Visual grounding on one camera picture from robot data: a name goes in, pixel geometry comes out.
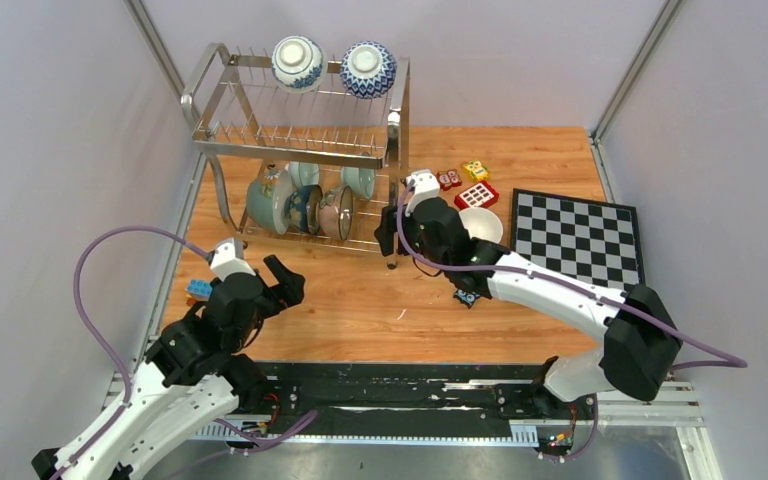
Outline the cream bowl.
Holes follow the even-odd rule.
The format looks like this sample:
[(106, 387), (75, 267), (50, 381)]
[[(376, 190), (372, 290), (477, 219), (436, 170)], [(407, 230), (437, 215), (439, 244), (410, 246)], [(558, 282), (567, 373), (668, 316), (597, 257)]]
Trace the cream bowl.
[(500, 243), (504, 233), (501, 219), (483, 207), (469, 207), (459, 212), (459, 217), (469, 235), (474, 238)]

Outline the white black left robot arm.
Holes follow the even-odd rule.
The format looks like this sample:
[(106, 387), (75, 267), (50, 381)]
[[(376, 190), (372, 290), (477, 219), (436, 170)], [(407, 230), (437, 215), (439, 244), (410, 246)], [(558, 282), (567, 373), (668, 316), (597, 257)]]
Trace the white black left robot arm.
[(269, 255), (269, 286), (229, 245), (206, 259), (216, 276), (209, 299), (162, 331), (130, 391), (69, 444), (33, 458), (38, 478), (142, 479), (208, 423), (264, 405), (265, 376), (241, 350), (264, 320), (303, 301), (305, 279)]

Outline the pink brown bowl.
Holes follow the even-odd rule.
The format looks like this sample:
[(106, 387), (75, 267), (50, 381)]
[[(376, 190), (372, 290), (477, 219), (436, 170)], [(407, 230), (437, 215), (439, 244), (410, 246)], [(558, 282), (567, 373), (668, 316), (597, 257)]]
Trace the pink brown bowl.
[(353, 219), (353, 192), (345, 185), (327, 190), (318, 204), (320, 228), (327, 237), (348, 239)]

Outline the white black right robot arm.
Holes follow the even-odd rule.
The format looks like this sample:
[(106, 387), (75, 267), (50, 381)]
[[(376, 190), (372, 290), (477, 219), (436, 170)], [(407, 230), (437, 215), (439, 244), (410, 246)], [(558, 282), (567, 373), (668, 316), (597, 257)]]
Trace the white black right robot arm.
[(544, 363), (531, 403), (556, 417), (585, 395), (616, 390), (655, 399), (683, 344), (658, 293), (589, 284), (537, 265), (498, 243), (471, 236), (456, 209), (441, 198), (381, 210), (374, 236), (383, 255), (424, 261), (456, 288), (522, 305), (572, 326), (599, 347)]

